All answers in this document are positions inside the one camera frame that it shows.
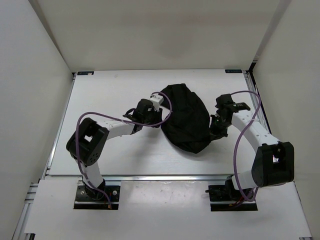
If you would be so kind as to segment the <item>black skirt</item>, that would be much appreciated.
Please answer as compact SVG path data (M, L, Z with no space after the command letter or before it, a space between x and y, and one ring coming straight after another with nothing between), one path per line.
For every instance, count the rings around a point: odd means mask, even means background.
M177 148L198 154L210 143L210 115L200 99L186 84L171 84L161 90L172 105L169 119L161 130Z

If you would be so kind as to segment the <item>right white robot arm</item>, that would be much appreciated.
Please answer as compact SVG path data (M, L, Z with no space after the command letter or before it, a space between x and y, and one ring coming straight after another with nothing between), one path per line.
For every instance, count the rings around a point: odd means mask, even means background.
M253 119L250 107L244 103L218 103L212 115L210 133L214 140L228 136L228 127L234 126L245 137L255 152L252 167L242 173L235 172L232 183L224 193L230 200L238 199L243 189L263 188L292 182L295 176L294 146L282 142Z

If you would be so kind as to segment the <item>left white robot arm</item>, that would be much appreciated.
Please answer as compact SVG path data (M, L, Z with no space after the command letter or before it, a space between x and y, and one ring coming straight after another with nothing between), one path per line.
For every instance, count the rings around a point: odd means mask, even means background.
M100 173L98 159L106 141L133 135L143 127L160 127L164 122L161 104L167 99L163 93L152 93L148 99L141 99L135 108L123 115L128 120L109 117L104 122L97 122L89 117L80 117L66 150L77 162L86 194L93 200L100 200L105 194L105 180Z

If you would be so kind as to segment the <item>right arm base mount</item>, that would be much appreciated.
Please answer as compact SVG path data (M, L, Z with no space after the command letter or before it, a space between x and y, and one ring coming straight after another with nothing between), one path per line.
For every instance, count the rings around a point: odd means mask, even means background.
M245 201L238 190L233 190L225 185L209 185L205 193L209 195L211 212L258 211L255 201Z

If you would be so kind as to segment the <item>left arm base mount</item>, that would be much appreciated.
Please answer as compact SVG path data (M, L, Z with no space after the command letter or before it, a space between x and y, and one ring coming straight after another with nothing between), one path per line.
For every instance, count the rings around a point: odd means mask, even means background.
M73 208L75 210L118 210L120 201L120 184L108 184L104 186L104 192L108 195L110 203L106 196L95 190L90 190L81 181L78 182Z

